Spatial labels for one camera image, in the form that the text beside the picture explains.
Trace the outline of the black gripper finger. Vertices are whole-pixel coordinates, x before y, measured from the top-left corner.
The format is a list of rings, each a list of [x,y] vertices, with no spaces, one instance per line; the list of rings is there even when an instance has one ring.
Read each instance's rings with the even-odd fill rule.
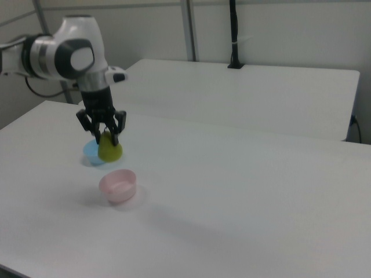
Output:
[[[124,130],[126,125],[126,111],[114,111],[114,113],[108,117],[106,127],[111,133],[111,142],[113,146],[117,146],[119,143],[118,136]]]
[[[99,130],[100,124],[99,122],[95,122],[94,120],[90,120],[88,114],[86,113],[85,109],[81,109],[76,113],[76,116],[85,131],[89,131],[96,140],[96,144],[99,144],[101,132]]]

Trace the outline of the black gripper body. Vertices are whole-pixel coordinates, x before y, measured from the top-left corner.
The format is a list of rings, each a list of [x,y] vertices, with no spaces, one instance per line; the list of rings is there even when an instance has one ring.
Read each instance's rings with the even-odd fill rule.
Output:
[[[115,111],[110,87],[94,92],[81,91],[81,95],[89,119],[106,124]]]

